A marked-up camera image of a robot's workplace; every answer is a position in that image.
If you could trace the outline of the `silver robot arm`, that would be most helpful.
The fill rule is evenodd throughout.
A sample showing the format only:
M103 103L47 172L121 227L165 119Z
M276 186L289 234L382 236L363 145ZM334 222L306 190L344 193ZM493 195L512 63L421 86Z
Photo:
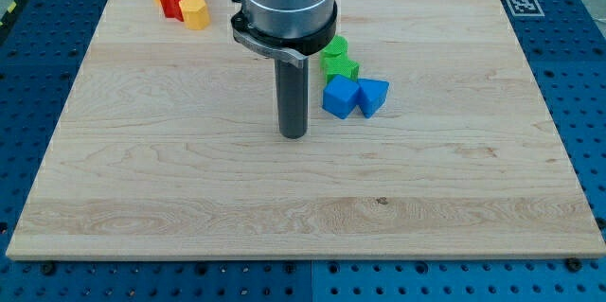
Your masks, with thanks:
M309 57L336 31L335 0L231 0L234 40L275 63L280 133L291 139L308 130Z

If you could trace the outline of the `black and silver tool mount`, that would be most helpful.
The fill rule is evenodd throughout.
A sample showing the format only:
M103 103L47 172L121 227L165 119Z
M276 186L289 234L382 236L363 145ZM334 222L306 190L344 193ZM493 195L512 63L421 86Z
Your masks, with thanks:
M335 0L232 0L241 9L232 16L234 40L273 60L302 67L333 38Z

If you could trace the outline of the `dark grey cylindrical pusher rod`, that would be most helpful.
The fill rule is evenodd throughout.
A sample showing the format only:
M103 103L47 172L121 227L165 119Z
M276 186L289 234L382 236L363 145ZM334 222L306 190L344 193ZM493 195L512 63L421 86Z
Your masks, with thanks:
M287 138L300 138L308 129L308 62L297 67L275 60L275 72L279 131Z

